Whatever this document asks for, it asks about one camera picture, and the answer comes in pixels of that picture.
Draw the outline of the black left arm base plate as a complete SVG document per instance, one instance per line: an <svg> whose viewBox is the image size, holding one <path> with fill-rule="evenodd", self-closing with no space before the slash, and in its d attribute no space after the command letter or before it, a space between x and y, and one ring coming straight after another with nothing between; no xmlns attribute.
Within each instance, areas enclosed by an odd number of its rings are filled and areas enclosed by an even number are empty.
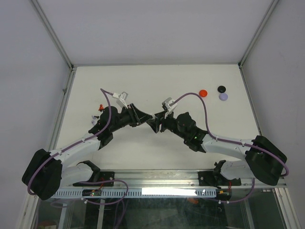
<svg viewBox="0 0 305 229"><path fill-rule="evenodd" d="M86 180L87 183L77 182L74 183L74 187L113 187L115 178L115 172L114 171L98 171L93 172L93 175L90 177L89 180Z"/></svg>

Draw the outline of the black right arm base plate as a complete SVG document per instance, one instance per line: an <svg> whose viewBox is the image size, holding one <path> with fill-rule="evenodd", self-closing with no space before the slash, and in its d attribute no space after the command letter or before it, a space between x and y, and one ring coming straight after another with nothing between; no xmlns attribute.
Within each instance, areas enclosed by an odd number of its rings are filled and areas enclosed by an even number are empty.
<svg viewBox="0 0 305 229"><path fill-rule="evenodd" d="M199 186L212 186L220 188L222 186L241 186L240 179L228 180L221 174L213 174L213 171L199 171L198 173Z"/></svg>

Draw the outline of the white charging case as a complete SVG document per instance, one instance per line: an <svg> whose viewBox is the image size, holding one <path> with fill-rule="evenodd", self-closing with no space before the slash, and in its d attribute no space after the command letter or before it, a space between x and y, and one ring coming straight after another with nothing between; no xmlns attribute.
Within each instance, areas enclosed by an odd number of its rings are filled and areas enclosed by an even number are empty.
<svg viewBox="0 0 305 229"><path fill-rule="evenodd" d="M152 116L151 121L156 120L157 116L155 114L152 114L151 116Z"/></svg>

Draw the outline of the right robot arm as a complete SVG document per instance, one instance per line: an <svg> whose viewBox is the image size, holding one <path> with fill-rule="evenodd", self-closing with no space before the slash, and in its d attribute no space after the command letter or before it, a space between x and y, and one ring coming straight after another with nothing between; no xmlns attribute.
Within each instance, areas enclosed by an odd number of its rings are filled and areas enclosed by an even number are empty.
<svg viewBox="0 0 305 229"><path fill-rule="evenodd" d="M223 160L215 164L213 180L219 185L232 179L256 178L276 186L287 161L283 152L264 136L258 135L254 140L212 137L208 131L197 127L188 112L177 117L160 112L147 124L155 133L168 130L176 134L192 151L236 158L236 161Z"/></svg>

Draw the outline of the orange charging case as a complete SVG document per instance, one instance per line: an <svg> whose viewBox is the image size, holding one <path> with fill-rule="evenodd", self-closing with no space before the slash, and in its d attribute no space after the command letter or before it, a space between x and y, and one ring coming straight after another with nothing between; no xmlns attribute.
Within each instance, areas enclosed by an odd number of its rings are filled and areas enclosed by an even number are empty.
<svg viewBox="0 0 305 229"><path fill-rule="evenodd" d="M202 90L199 91L199 95L201 97L206 97L208 95L208 92L206 90L202 89Z"/></svg>

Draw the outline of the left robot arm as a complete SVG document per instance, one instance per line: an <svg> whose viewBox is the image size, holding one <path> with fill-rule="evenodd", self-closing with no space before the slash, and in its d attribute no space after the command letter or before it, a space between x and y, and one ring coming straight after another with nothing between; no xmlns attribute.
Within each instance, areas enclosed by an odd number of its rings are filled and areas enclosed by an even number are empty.
<svg viewBox="0 0 305 229"><path fill-rule="evenodd" d="M50 152L36 151L21 180L41 200L51 198L61 187L96 185L104 180L100 169L93 162L81 159L105 147L112 141L113 132L153 119L154 115L140 111L134 104L122 108L121 112L114 106L107 106L95 126L70 146Z"/></svg>

